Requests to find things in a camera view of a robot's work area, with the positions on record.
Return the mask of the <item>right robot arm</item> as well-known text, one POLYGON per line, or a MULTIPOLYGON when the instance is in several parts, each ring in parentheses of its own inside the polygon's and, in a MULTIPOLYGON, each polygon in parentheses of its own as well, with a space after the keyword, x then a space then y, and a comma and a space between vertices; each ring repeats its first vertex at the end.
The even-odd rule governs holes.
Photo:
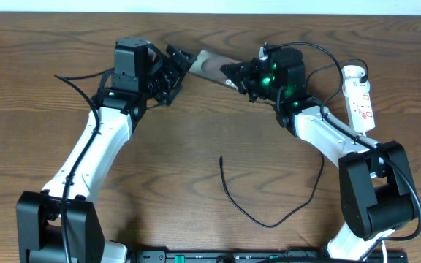
POLYGON ((252 102, 271 100, 280 126, 338 168, 344 225, 327 244, 327 255, 364 262, 394 240, 396 230, 421 221, 421 203, 404 147, 367 136, 375 127, 367 63, 352 59, 332 65, 340 75, 347 123, 307 92, 311 76, 297 45, 262 47, 247 62, 225 58, 220 70, 227 84, 252 102))

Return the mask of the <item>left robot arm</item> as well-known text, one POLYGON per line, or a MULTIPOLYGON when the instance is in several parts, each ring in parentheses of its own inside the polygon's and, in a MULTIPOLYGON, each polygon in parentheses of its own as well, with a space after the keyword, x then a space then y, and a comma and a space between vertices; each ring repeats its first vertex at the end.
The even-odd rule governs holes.
POLYGON ((170 105, 196 55, 148 40, 119 38, 114 65, 99 72, 97 92, 80 139, 41 191, 24 191, 16 204, 21 262, 132 262, 129 246, 105 239, 95 204, 118 152, 148 109, 170 105))

